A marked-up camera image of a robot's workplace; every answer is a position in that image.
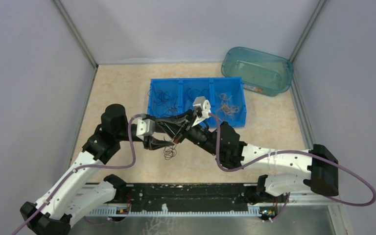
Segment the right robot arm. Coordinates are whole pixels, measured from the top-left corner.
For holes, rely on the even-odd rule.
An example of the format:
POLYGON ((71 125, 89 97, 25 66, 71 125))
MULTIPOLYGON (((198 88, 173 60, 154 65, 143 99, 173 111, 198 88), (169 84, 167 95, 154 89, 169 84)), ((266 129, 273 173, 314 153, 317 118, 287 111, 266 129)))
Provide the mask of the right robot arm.
POLYGON ((192 110, 175 117, 156 120, 156 127, 168 134, 176 144, 189 140, 215 155, 218 167, 225 172, 259 169, 275 172, 258 178, 257 198, 262 202, 287 192, 311 190, 334 197, 339 194, 338 160, 322 144, 306 150, 275 150, 240 140, 228 122, 219 122, 216 130, 195 124, 192 110))

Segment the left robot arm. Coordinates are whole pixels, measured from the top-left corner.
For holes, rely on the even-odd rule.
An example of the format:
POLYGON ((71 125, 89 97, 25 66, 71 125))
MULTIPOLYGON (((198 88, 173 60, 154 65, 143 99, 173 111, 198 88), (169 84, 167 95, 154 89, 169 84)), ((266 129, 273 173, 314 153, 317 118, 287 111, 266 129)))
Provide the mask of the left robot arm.
POLYGON ((94 134, 55 185, 35 202, 25 202, 21 206, 24 222, 13 234, 28 227, 37 235, 66 235, 78 220, 99 205, 111 200, 116 203, 124 201, 127 196, 126 183, 116 175, 107 176, 82 200, 76 199, 75 195, 98 170, 109 169, 107 163, 120 150, 122 141, 129 142, 132 159, 129 164, 117 165, 114 169, 131 168, 136 163, 135 142, 141 142, 147 150, 172 146, 169 141, 153 137, 157 120, 173 123, 191 115, 192 110, 189 109, 168 117, 136 114, 128 119, 123 105, 109 105, 101 115, 101 123, 94 134))

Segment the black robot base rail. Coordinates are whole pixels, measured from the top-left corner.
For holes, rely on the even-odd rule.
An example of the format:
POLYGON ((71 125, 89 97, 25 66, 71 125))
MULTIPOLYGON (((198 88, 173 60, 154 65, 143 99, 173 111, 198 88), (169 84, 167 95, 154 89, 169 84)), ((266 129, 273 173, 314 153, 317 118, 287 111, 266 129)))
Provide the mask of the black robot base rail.
POLYGON ((245 212, 251 205, 285 202, 249 183, 134 183, 122 188, 112 203, 130 205, 131 212, 245 212))

